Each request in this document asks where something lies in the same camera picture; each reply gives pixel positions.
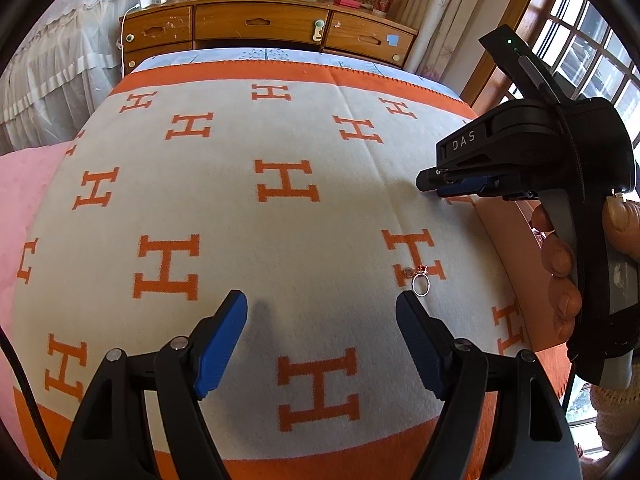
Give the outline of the right hand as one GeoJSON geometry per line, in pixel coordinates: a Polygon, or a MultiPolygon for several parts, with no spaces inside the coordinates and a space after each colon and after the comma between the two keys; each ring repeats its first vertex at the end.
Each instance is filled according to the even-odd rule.
{"type": "MultiPolygon", "coordinates": [[[[639,260],[639,204],[623,197],[609,197],[602,212],[603,229],[610,244],[619,252],[639,260]]],[[[582,308],[582,296],[570,280],[574,254],[570,245],[554,234],[551,219],[538,205],[532,215],[533,227],[547,234],[541,247],[541,262],[552,275],[549,302],[553,309],[553,326],[560,341],[574,332],[575,318],[582,308]]]]}

